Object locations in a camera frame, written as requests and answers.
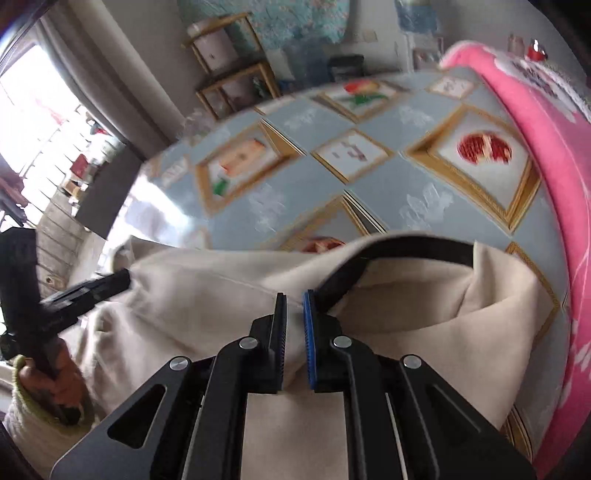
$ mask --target curtain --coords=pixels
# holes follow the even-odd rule
[[[112,135],[135,147],[143,158],[170,145],[66,0],[56,3],[36,23],[33,34],[72,93]]]

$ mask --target wall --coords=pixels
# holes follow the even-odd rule
[[[121,80],[171,140],[184,115],[170,99],[102,0],[70,0],[86,31],[109,60]]]
[[[102,0],[133,48],[183,116],[200,105],[195,86],[203,70],[181,48],[186,32],[176,0]]]
[[[478,40],[506,50],[515,33],[526,44],[537,38],[550,60],[573,77],[585,79],[574,53],[544,14],[527,0],[432,0],[446,32],[447,45],[457,40]]]
[[[576,57],[552,23],[527,0],[431,0],[440,18],[446,46],[457,40],[477,40],[492,47],[507,47],[510,33],[539,39],[550,58],[569,74],[583,78]],[[353,33],[375,30],[377,43],[351,43]],[[330,54],[361,53],[371,72],[401,67],[404,36],[398,28],[394,0],[351,0],[345,42],[330,47]]]

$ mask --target red fruit print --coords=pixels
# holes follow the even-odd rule
[[[460,156],[478,165],[482,161],[509,164],[512,158],[511,147],[494,132],[478,132],[466,135],[457,145]]]

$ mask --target red object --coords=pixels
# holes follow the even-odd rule
[[[474,165],[478,165],[480,161],[496,161],[508,164],[512,155],[511,147],[494,132],[479,132],[466,135],[458,143],[457,152],[464,160]]]
[[[347,93],[357,93],[360,88],[364,86],[369,86],[373,84],[372,80],[358,80],[357,82],[349,82],[344,85],[345,92]]]
[[[307,254],[321,254],[344,244],[345,242],[330,236],[317,236],[315,238],[310,238],[301,251]]]
[[[532,39],[527,49],[527,57],[532,61],[544,61],[548,59],[544,46],[536,39]]]
[[[88,167],[88,160],[83,154],[80,154],[78,155],[78,158],[74,160],[74,163],[70,167],[70,171],[79,179],[82,179],[84,178],[86,167]]]

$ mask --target black strap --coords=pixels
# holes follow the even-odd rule
[[[316,289],[316,309],[327,313],[359,281],[368,264],[378,258],[425,258],[473,266],[474,245],[447,238],[405,235],[385,238],[358,252]]]

